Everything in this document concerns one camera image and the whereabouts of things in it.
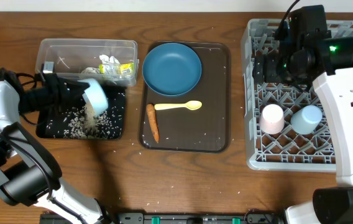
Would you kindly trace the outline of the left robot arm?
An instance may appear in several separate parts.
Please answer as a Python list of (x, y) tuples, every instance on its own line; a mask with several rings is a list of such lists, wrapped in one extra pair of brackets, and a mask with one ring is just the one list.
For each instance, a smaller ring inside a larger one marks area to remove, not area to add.
[(0, 68), (0, 198), (8, 205), (46, 208), (71, 223), (113, 223), (95, 198), (77, 191), (62, 177), (51, 155), (22, 125), (27, 113), (60, 113), (84, 99), (98, 116), (108, 108), (106, 95), (93, 78), (67, 80), (56, 73), (32, 76), (42, 87), (25, 90), (22, 73)]

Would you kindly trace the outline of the pink plastic cup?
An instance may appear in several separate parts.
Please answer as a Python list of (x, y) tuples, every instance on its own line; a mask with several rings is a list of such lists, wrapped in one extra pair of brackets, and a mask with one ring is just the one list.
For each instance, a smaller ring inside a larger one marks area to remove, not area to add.
[(282, 108), (277, 104), (265, 106), (260, 114), (259, 125), (260, 129), (267, 134), (280, 133), (285, 125)]

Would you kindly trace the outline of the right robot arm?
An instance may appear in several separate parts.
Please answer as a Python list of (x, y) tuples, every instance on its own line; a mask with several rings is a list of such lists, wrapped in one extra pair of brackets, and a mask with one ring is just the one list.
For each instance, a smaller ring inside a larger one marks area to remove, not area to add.
[(288, 207), (286, 223), (353, 223), (353, 37), (333, 38), (322, 5), (288, 8), (276, 52), (256, 56), (256, 84), (306, 85), (317, 94), (336, 155), (337, 185)]

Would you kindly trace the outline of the light blue bowl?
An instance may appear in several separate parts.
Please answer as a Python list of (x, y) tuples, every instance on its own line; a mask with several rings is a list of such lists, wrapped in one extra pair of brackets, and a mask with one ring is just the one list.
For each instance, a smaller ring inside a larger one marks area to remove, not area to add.
[(95, 117), (105, 112), (108, 107), (108, 99), (104, 90), (97, 80), (94, 78), (88, 78), (84, 80), (78, 80), (80, 83), (87, 83), (89, 87), (83, 93), (83, 99), (86, 104), (90, 104)]

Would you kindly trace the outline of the yellow snack wrapper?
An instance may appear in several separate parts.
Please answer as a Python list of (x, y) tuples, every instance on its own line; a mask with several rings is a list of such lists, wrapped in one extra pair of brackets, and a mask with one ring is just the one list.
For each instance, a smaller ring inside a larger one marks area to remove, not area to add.
[(109, 75), (129, 75), (134, 71), (134, 64), (100, 64), (99, 72)]

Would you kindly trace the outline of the white tissue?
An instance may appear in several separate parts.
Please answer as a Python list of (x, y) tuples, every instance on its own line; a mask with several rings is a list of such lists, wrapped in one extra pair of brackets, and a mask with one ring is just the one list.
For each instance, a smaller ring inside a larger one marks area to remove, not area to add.
[[(99, 59), (101, 61), (100, 64), (121, 64), (118, 59), (114, 56), (100, 55)], [(81, 74), (90, 75), (91, 78), (97, 79), (97, 81), (109, 82), (113, 84), (116, 84), (117, 79), (120, 77), (120, 75), (109, 75), (100, 73), (99, 66), (87, 67), (81, 72)]]

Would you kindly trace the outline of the white rice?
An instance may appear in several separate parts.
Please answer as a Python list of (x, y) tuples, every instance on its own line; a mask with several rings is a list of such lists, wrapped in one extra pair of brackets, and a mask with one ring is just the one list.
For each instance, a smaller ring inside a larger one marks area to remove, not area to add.
[(110, 106), (95, 117), (86, 104), (64, 113), (47, 116), (44, 128), (37, 131), (41, 138), (55, 139), (118, 139), (122, 135), (123, 110)]

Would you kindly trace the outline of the light blue plastic cup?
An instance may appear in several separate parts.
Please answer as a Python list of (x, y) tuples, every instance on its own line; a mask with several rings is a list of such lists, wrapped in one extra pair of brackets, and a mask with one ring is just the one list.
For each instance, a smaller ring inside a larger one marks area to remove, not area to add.
[(291, 126), (298, 134), (310, 134), (316, 129), (322, 118), (322, 111), (317, 106), (308, 105), (291, 117)]

